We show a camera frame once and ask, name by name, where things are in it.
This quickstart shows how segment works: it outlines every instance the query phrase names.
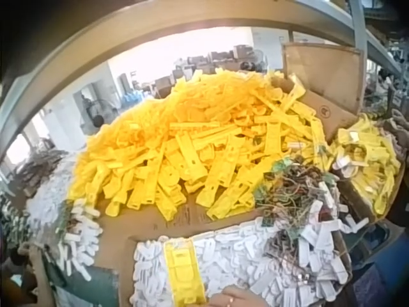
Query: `person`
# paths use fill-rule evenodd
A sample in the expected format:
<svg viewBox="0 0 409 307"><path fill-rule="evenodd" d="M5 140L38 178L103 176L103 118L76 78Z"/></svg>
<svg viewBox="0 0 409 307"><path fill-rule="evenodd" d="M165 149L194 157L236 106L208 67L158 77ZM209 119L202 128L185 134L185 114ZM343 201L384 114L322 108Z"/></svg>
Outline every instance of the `person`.
<svg viewBox="0 0 409 307"><path fill-rule="evenodd" d="M267 302L250 290L228 286L222 293L213 295L207 304L189 305L189 307L268 307Z"/></svg>
<svg viewBox="0 0 409 307"><path fill-rule="evenodd" d="M24 265L30 260L37 279L37 300L25 293L11 277L21 274ZM3 307L56 307L52 289L45 273L42 252L39 247L30 243L23 243L20 247L11 249L9 258L1 264L1 296L0 305Z"/></svg>

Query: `yellow plastic clip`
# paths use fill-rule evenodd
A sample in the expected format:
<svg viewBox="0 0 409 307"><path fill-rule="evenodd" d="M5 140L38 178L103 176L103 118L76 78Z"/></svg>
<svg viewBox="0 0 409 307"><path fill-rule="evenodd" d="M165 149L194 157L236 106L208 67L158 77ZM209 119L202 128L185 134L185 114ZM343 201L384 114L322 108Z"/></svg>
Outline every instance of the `yellow plastic clip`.
<svg viewBox="0 0 409 307"><path fill-rule="evenodd" d="M178 170L180 178L186 181L191 179L190 170L179 150L170 153L167 152L165 156L166 159L172 164L172 166Z"/></svg>
<svg viewBox="0 0 409 307"><path fill-rule="evenodd" d="M144 183L144 198L142 203L152 205L155 203L156 189L158 185L158 176L160 165L162 164L165 152L165 143L162 144L160 153L148 161L148 176Z"/></svg>
<svg viewBox="0 0 409 307"><path fill-rule="evenodd" d="M192 240L169 240L164 244L164 254L174 305L185 307L189 304L205 304L205 287Z"/></svg>
<svg viewBox="0 0 409 307"><path fill-rule="evenodd" d="M264 152L267 155L281 153L281 124L267 123L266 146Z"/></svg>
<svg viewBox="0 0 409 307"><path fill-rule="evenodd" d="M219 184L222 187L230 186L240 155L240 148L243 146L244 142L245 138L238 138L235 136L229 137L228 145L223 154L222 167L217 177L219 179Z"/></svg>
<svg viewBox="0 0 409 307"><path fill-rule="evenodd" d="M185 158L187 167L189 168L191 180L196 181L200 178L205 177L207 175L207 169L200 161L189 135L177 134L176 140L179 144L180 151Z"/></svg>
<svg viewBox="0 0 409 307"><path fill-rule="evenodd" d="M118 193L116 193L112 201L118 202L118 203L127 203L128 190L130 189L133 179L134 179L134 170L130 169L123 175L121 188L118 191Z"/></svg>
<svg viewBox="0 0 409 307"><path fill-rule="evenodd" d="M141 208L143 199L143 186L142 180L137 180L132 194L129 196L127 207L129 209L139 210Z"/></svg>
<svg viewBox="0 0 409 307"><path fill-rule="evenodd" d="M165 195L161 187L156 190L156 206L166 221L172 221L178 209L173 202Z"/></svg>

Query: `cardboard sheet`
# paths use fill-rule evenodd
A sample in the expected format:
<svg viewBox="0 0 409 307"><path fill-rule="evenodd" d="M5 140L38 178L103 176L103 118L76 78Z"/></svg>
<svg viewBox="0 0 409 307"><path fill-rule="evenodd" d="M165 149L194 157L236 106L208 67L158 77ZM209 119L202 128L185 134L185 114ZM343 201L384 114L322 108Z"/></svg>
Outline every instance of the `cardboard sheet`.
<svg viewBox="0 0 409 307"><path fill-rule="evenodd" d="M136 245L139 241L155 240L161 235L167 235L168 237L191 237L193 235L208 232L211 230L218 230L221 228L233 226L240 224L245 221L250 221L260 216L262 211L255 210L246 214L241 214L239 216L229 217L220 221L214 221L211 223L192 223L192 224L181 224L176 227L168 228L166 230L156 229L154 231L145 231L138 234L130 236L123 245L123 252L121 253L121 270L120 270L120 287L119 287L119 297L120 297L120 307L132 307L129 302L129 298L134 293L134 281L132 279L134 273L134 252ZM349 278L352 277L351 273L351 260L347 252L345 242L342 238L340 232L332 233L334 244L336 250L339 251L341 255L341 260L348 272Z"/></svg>
<svg viewBox="0 0 409 307"><path fill-rule="evenodd" d="M358 114L364 99L364 57L351 47L286 43L284 73L295 74L310 91Z"/></svg>

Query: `ring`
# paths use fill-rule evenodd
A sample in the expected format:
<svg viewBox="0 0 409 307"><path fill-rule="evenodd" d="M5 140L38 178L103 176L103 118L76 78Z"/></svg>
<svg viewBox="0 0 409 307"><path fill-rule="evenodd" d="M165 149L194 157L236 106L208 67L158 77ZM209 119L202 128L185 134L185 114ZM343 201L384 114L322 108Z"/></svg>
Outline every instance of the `ring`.
<svg viewBox="0 0 409 307"><path fill-rule="evenodd" d="M230 297L229 299L229 304L226 307L231 307L231 303L234 302L235 299L233 299L232 297Z"/></svg>

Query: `yellow plastic part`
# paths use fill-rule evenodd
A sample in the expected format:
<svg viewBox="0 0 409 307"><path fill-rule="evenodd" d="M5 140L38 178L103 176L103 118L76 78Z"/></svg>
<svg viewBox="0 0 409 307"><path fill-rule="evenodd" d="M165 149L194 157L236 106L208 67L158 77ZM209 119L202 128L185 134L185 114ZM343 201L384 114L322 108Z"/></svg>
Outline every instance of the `yellow plastic part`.
<svg viewBox="0 0 409 307"><path fill-rule="evenodd" d="M139 210L141 208L143 199L143 186L144 182L142 180L137 180L132 194L129 196L127 207L129 209Z"/></svg>
<svg viewBox="0 0 409 307"><path fill-rule="evenodd" d="M230 136L226 150L222 158L222 166L217 178L222 187L229 187L231 179L236 169L240 148L243 146L245 138Z"/></svg>
<svg viewBox="0 0 409 307"><path fill-rule="evenodd" d="M219 122L206 123L171 123L169 128L171 130L197 130L203 128L217 128L220 127Z"/></svg>
<svg viewBox="0 0 409 307"><path fill-rule="evenodd" d="M199 151L199 158L202 162L209 162L215 158L215 148L213 144L209 144Z"/></svg>
<svg viewBox="0 0 409 307"><path fill-rule="evenodd" d="M186 160L181 155L179 150L171 153L166 153L166 159L172 164L172 166L178 170L180 178L183 180L190 180L190 170L187 166Z"/></svg>
<svg viewBox="0 0 409 307"><path fill-rule="evenodd" d="M315 110L297 101L304 92L298 82L288 95L276 88L270 78L277 74L241 74L218 69L215 75L204 75L197 71L190 81L177 81L165 99L147 100L122 113L87 139L87 149L79 156L68 197L85 198L92 205L102 188L105 198L111 201L107 211L115 216L119 214L119 202L126 201L125 192L132 192L126 204L133 209L139 209L141 204L153 205L158 199L160 206L172 203L177 208L186 202L182 193L185 184L188 193L200 192L197 201L206 208L227 199L231 208L220 216L248 210L251 202L238 199L232 202L241 196L229 194L236 181L246 185L249 193L262 180L264 169L268 171L278 159L302 154L305 162L321 163L311 153L314 147L310 123L317 120ZM272 127L278 126L279 132L272 134ZM377 131L366 117L355 126L365 127L359 133ZM232 147L231 140L239 138L243 144ZM293 144L292 139L302 146ZM375 156L377 147L386 147L368 143L369 138L366 141L360 150L346 150L355 163L365 162L365 149L369 150L369 159ZM327 155L325 168L334 158L332 152L336 151L321 153ZM378 168L399 166L387 157L391 155L390 148L379 152L382 160L378 162L382 165ZM131 170L134 175L126 188L125 174ZM241 174L246 172L249 176L243 177ZM219 180L228 193L217 199ZM158 188L166 196L164 200Z"/></svg>
<svg viewBox="0 0 409 307"><path fill-rule="evenodd" d="M266 145L264 152L267 155L281 153L281 124L267 123Z"/></svg>
<svg viewBox="0 0 409 307"><path fill-rule="evenodd" d="M165 195L163 190L158 187L156 190L156 206L158 207L160 213L164 216L166 221L172 221L174 215L177 213L178 209L173 204L173 202Z"/></svg>
<svg viewBox="0 0 409 307"><path fill-rule="evenodd" d="M249 186L235 180L231 186L223 192L215 204L207 211L207 216L213 220L224 219L234 204L243 195Z"/></svg>
<svg viewBox="0 0 409 307"><path fill-rule="evenodd" d="M115 196L115 194L121 189L121 177L113 175L111 181L103 188L105 198L109 199Z"/></svg>
<svg viewBox="0 0 409 307"><path fill-rule="evenodd" d="M293 106L297 99L304 96L305 92L306 92L305 88L303 88L301 85L294 84L294 87L291 90L291 92L288 94L287 97L285 97L282 100L280 108L284 112L288 111Z"/></svg>
<svg viewBox="0 0 409 307"><path fill-rule="evenodd" d="M192 240L169 240L164 244L164 254L174 305L205 304L205 287Z"/></svg>
<svg viewBox="0 0 409 307"><path fill-rule="evenodd" d="M187 167L189 168L191 180L196 181L207 175L207 169L203 166L202 162L195 151L192 140L188 134L177 134L176 140L179 144L180 151L185 158Z"/></svg>
<svg viewBox="0 0 409 307"><path fill-rule="evenodd" d="M131 187L131 184L133 182L134 179L134 169L130 169L129 171L127 171L122 178L122 183L121 183L121 188L118 191L118 193L116 193L116 195L114 196L114 198L112 199L113 202L118 202L118 203L127 203L127 199L128 199L128 190Z"/></svg>
<svg viewBox="0 0 409 307"><path fill-rule="evenodd" d="M198 189L200 189L202 186L205 185L205 181L206 181L205 178L200 178L199 180L196 180L196 181L193 181L193 182L186 181L185 182L186 191L189 194L195 193Z"/></svg>
<svg viewBox="0 0 409 307"><path fill-rule="evenodd" d="M206 136L205 138L194 139L193 146L195 150L200 150L209 144L216 145L216 144L220 144L220 142L225 144L229 136L236 136L237 134L241 134L242 132L243 132L242 128L234 126L232 128L223 130L216 134Z"/></svg>
<svg viewBox="0 0 409 307"><path fill-rule="evenodd" d="M204 183L204 188L196 198L196 203L198 205L210 208L214 204L216 192L219 188L218 176L223 166L223 158L224 155L222 153L216 155L213 165L210 168L209 175Z"/></svg>
<svg viewBox="0 0 409 307"><path fill-rule="evenodd" d="M144 183L144 198L142 203L147 205L152 205L155 203L156 189L158 185L158 176L160 171L160 166L163 161L163 156L165 152L165 144L162 144L160 153L148 161L148 176L146 177Z"/></svg>
<svg viewBox="0 0 409 307"><path fill-rule="evenodd" d="M121 210L121 203L112 201L109 203L108 207L105 209L105 214L107 216L116 217L119 215Z"/></svg>

